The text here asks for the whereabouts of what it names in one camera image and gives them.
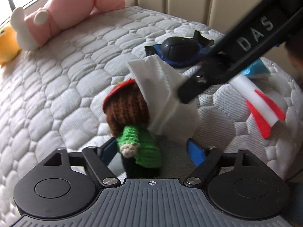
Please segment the person's hand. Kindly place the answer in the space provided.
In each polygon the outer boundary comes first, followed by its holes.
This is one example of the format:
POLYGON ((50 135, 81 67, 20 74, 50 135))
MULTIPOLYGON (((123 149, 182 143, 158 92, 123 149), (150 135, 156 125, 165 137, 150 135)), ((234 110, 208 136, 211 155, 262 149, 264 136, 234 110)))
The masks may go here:
POLYGON ((302 46, 302 37, 293 38, 285 43, 288 59, 291 65, 296 68, 301 75, 303 71, 302 46))

